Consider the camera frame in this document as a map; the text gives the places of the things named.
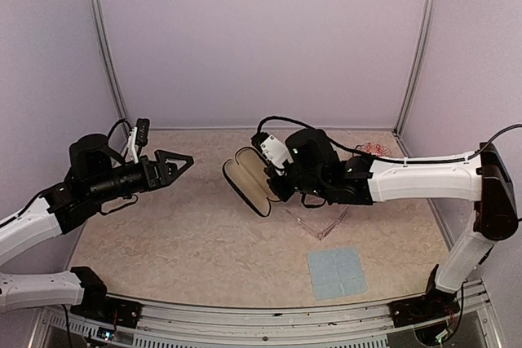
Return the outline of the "black oval glasses case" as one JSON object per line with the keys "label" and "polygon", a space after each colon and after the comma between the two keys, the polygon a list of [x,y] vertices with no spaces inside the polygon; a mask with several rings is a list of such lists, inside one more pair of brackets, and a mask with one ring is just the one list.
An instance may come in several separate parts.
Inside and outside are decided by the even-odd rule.
{"label": "black oval glasses case", "polygon": [[266,168],[266,161],[251,147],[239,149],[222,166],[223,176],[229,185],[261,218],[267,218],[272,211],[272,202],[279,201],[268,186],[269,177],[264,172]]}

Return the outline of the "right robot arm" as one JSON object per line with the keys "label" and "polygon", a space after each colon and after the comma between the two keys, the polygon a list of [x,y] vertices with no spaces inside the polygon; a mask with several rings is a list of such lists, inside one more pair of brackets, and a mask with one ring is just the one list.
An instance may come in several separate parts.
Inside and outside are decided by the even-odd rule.
{"label": "right robot arm", "polygon": [[261,152],[268,161],[268,185],[282,201],[299,192],[329,205],[435,198],[474,202],[464,232],[432,271],[427,293],[417,301],[419,314],[427,319],[448,306],[449,295],[459,290],[497,242],[513,236],[519,226],[512,182],[496,148],[430,164],[364,155],[341,161],[329,144],[291,148],[274,137],[261,143]]}

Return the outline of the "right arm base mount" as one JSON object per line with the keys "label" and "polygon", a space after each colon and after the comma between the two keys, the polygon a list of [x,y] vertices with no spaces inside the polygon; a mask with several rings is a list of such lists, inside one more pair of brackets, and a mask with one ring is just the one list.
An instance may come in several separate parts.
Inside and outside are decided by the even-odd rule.
{"label": "right arm base mount", "polygon": [[436,265],[431,271],[425,293],[389,303],[391,319],[395,328],[443,318],[450,315],[451,312],[458,313],[461,310],[456,293],[446,293],[436,287],[438,267],[439,265]]}

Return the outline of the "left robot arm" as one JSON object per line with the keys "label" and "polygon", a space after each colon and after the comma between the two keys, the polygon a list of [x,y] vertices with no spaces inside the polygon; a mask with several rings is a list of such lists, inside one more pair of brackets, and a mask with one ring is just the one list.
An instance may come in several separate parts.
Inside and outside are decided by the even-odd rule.
{"label": "left robot arm", "polygon": [[[104,134],[89,134],[69,148],[64,181],[35,195],[20,211],[1,221],[1,262],[6,263],[46,240],[65,236],[118,198],[128,205],[140,193],[169,187],[190,168],[192,156],[156,150],[154,159],[127,161]],[[55,274],[1,276],[1,311],[52,305],[88,310],[97,319],[114,311],[105,283],[89,267]]]}

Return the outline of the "blue cleaning cloth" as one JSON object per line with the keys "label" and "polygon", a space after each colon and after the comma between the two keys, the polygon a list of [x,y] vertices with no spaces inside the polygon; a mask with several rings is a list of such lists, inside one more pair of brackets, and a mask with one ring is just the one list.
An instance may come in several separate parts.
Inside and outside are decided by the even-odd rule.
{"label": "blue cleaning cloth", "polygon": [[357,295],[368,290],[355,247],[309,252],[307,264],[316,300]]}

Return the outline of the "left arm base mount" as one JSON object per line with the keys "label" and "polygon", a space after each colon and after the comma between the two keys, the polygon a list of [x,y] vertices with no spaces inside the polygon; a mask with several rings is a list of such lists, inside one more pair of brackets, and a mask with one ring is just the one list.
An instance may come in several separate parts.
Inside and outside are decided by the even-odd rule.
{"label": "left arm base mount", "polygon": [[109,296],[105,283],[89,267],[72,267],[70,272],[80,280],[83,289],[81,302],[70,306],[73,314],[116,327],[136,329],[142,311],[139,302]]}

